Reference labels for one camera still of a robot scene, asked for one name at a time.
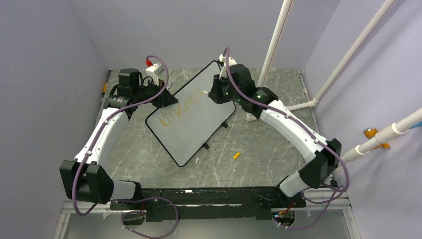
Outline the black framed whiteboard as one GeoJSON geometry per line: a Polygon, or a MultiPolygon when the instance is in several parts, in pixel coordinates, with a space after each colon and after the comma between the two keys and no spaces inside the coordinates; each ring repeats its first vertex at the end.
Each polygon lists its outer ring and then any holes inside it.
{"type": "Polygon", "coordinates": [[[210,91],[213,77],[220,73],[211,61],[174,92],[178,103],[154,110],[145,124],[177,166],[183,167],[233,115],[233,102],[216,104],[203,91],[210,91]]]}

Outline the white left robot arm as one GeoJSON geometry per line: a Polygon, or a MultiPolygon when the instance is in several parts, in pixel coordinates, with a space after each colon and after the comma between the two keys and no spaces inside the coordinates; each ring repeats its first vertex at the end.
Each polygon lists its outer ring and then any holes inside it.
{"type": "Polygon", "coordinates": [[[132,181],[114,181],[106,172],[113,145],[129,123],[140,102],[157,108],[178,103],[165,88],[159,76],[165,72],[160,64],[153,64],[144,72],[133,68],[120,70],[118,83],[105,99],[98,124],[83,149],[73,160],[65,160],[60,175],[66,196],[77,201],[106,204],[123,199],[130,209],[142,205],[141,186],[132,181]]]}

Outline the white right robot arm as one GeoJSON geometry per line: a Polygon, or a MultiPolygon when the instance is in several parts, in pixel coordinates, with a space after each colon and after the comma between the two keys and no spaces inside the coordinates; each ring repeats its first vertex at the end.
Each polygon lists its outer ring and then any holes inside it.
{"type": "Polygon", "coordinates": [[[250,70],[244,65],[225,67],[215,74],[208,97],[217,104],[237,102],[244,111],[273,127],[304,158],[306,164],[276,186],[274,200],[277,205],[285,207],[300,192],[321,187],[340,165],[341,143],[314,132],[291,113],[270,89],[257,87],[250,70]]]}

